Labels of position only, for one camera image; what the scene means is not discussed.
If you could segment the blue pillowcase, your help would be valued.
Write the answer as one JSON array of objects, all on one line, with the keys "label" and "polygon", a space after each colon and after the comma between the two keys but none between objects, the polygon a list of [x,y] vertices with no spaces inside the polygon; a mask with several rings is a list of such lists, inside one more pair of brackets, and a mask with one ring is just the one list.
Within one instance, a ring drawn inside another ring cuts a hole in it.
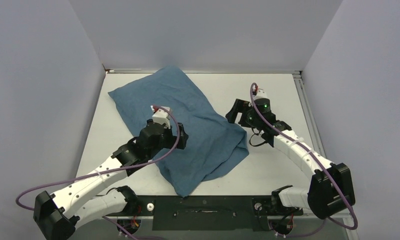
[{"label": "blue pillowcase", "polygon": [[201,182],[225,176],[249,155],[246,131],[219,115],[178,67],[164,67],[110,91],[109,96],[132,134],[146,126],[152,105],[171,108],[183,124],[188,135],[185,149],[162,150],[155,156],[160,173],[181,197]]}]

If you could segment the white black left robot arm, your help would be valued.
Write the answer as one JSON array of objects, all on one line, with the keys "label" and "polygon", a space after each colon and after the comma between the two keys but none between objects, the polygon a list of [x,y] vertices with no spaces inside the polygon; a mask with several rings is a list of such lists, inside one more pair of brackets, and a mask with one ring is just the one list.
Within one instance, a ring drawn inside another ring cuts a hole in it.
[{"label": "white black left robot arm", "polygon": [[178,123],[178,135],[171,127],[152,119],[139,135],[120,146],[91,177],[75,181],[53,193],[43,191],[35,198],[33,219],[47,240],[67,240],[81,226],[109,214],[138,214],[142,203],[127,185],[97,195],[143,167],[162,149],[186,147],[189,136]]}]

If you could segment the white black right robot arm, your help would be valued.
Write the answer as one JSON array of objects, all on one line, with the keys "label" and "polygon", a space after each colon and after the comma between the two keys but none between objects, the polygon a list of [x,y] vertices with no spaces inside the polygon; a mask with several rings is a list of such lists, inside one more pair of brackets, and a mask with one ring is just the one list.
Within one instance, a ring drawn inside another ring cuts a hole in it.
[{"label": "white black right robot arm", "polygon": [[226,119],[233,124],[258,130],[265,144],[285,154],[310,181],[306,188],[286,185],[271,193],[271,209],[277,214],[289,208],[308,209],[326,219],[356,203],[351,171],[344,163],[335,164],[319,155],[296,135],[292,127],[272,113],[268,98],[253,103],[236,99]]}]

